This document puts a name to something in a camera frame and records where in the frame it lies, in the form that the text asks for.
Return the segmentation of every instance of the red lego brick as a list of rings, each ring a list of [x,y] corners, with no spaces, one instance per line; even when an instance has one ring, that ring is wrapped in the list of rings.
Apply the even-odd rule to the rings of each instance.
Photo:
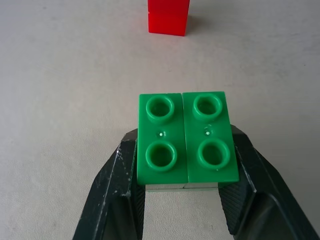
[[[190,0],[148,0],[149,33],[184,36]]]

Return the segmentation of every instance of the lego brick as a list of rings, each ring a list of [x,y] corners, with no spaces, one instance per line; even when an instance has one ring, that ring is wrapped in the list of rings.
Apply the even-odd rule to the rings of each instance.
[[[239,180],[224,92],[182,94],[189,183]]]
[[[148,0],[150,33],[184,36],[190,0]]]
[[[141,94],[137,139],[140,185],[188,182],[182,95]]]

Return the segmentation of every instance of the gray tabletop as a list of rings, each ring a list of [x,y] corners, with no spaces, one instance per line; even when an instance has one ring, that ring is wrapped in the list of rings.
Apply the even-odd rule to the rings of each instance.
[[[320,1],[191,0],[186,37],[146,0],[0,3],[0,239],[71,239],[138,95],[225,91],[231,123],[320,233]],[[231,240],[217,191],[147,193],[144,240]]]

